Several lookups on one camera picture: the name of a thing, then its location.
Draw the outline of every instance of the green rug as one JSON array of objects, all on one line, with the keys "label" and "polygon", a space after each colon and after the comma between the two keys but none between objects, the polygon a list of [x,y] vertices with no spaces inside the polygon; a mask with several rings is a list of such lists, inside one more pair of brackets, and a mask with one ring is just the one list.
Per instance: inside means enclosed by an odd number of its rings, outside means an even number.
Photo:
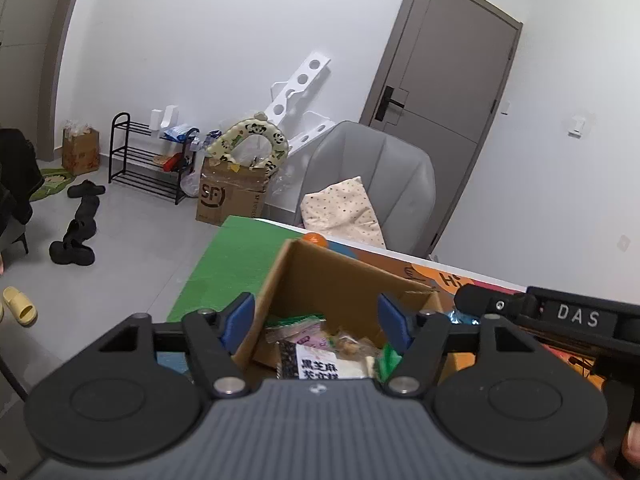
[{"label": "green rug", "polygon": [[75,176],[63,168],[45,168],[40,170],[40,173],[44,177],[44,184],[31,195],[29,202],[36,202],[36,200],[59,193],[76,179]]},{"label": "green rug", "polygon": [[251,218],[230,216],[184,285],[167,321],[199,308],[220,311],[241,292],[257,294],[285,240],[301,234]]}]

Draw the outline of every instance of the orange ball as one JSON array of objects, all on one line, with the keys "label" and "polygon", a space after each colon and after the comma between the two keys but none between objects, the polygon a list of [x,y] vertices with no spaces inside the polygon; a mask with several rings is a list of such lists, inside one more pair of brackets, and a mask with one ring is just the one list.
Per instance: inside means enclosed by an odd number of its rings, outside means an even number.
[{"label": "orange ball", "polygon": [[329,246],[329,242],[326,241],[326,238],[318,233],[307,233],[303,235],[302,239],[306,240],[307,242],[311,242],[313,244],[319,245],[321,247]]}]

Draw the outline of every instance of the table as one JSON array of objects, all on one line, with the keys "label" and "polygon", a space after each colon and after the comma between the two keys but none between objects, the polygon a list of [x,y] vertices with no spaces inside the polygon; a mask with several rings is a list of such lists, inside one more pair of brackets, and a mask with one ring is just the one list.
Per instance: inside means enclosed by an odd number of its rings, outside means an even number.
[{"label": "table", "polygon": [[[270,220],[230,216],[191,273],[167,321],[179,321],[186,313],[199,308],[220,311],[240,292],[258,294],[284,241],[299,238],[306,232],[302,228]],[[525,290],[513,283],[415,256],[341,238],[327,238],[331,250],[434,286],[444,309],[453,307],[453,295],[465,283],[477,283],[507,292]]]}]

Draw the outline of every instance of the black shoe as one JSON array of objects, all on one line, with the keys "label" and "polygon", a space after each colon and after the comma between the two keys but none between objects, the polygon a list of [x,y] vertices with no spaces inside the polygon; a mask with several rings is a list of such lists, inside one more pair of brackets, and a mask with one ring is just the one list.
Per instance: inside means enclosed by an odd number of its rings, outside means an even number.
[{"label": "black shoe", "polygon": [[76,211],[76,220],[81,218],[93,218],[98,211],[100,199],[95,195],[85,195],[82,197],[78,210]]},{"label": "black shoe", "polygon": [[93,218],[74,218],[69,222],[69,227],[66,229],[66,234],[62,240],[66,241],[72,238],[78,242],[84,242],[95,235],[96,230],[97,227]]},{"label": "black shoe", "polygon": [[91,248],[73,238],[63,242],[52,242],[49,246],[49,256],[52,262],[59,265],[89,266],[95,261],[95,254]]},{"label": "black shoe", "polygon": [[90,180],[85,180],[82,184],[69,186],[66,190],[66,195],[69,198],[80,198],[86,195],[102,195],[104,191],[104,186],[96,186]]}]

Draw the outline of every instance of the cardboard bag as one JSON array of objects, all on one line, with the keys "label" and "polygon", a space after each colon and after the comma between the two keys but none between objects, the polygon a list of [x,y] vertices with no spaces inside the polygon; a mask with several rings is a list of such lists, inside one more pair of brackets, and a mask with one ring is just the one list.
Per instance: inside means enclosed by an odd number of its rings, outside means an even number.
[{"label": "cardboard bag", "polygon": [[222,225],[229,215],[259,218],[269,180],[264,168],[221,162],[206,158],[200,175],[196,220]]},{"label": "cardboard bag", "polygon": [[80,175],[100,167],[100,133],[93,128],[81,135],[70,136],[64,131],[62,139],[62,167]]}]

